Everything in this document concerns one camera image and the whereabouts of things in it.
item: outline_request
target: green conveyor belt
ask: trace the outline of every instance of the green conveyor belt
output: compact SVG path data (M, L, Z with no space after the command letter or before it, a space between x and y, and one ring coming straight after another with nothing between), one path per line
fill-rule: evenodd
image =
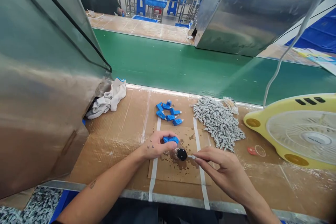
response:
M113 77L127 83L262 105L278 61L196 49L194 46L94 29ZM283 62L267 104L336 90L323 68Z

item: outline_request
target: blue plastic stool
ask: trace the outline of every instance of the blue plastic stool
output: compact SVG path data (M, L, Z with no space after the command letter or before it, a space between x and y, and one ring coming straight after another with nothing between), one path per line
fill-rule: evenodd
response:
M146 16L145 0L136 0L136 2L136 14L138 15L141 12L143 16Z
M176 16L176 11L177 11L177 2L179 0L170 0L169 5L168 5L168 10L167 14L169 15L171 12Z

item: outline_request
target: black round component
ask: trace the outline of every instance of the black round component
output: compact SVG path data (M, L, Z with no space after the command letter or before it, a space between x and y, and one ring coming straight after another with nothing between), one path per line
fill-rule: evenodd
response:
M188 156L186 150L182 149L182 148L177 150L176 155L177 155L178 159L181 160L181 161L186 160L187 156Z

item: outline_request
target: white cable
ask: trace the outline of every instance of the white cable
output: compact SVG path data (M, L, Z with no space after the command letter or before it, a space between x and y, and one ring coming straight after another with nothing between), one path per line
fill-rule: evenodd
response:
M291 45L287 48L287 50L283 53L283 55L279 58L279 62L278 65L276 67L275 73L273 75L273 77L270 79L270 81L268 82L267 86L266 86L266 90L265 90L265 95L264 95L264 101L262 103L262 106L265 108L266 107L266 100L267 100L267 95L268 95L268 91L270 89L270 86L272 85L273 81L275 80L275 78L277 77L279 71L280 71L280 66L281 66L281 61L284 58L284 56L287 54L287 52L293 47L293 45L295 45L295 43L299 40L299 38L301 37L302 33L304 32L304 30L306 29L307 23L310 19L310 17L312 16L314 10L316 9L316 7L320 4L321 0L313 0L303 22L302 25L300 27L299 32L297 33L295 39L292 41Z

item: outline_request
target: left hand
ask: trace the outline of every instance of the left hand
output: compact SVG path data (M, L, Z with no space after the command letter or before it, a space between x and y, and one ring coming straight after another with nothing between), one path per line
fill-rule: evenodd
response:
M163 142L163 137L177 137L172 131L155 131L137 150L145 159L158 158L164 152L173 150L177 147L175 142Z
M120 9L120 8L118 7L118 8L117 8L117 14L118 14L118 16L122 16L123 13L124 13L124 15L125 15L125 11L124 11L123 9Z

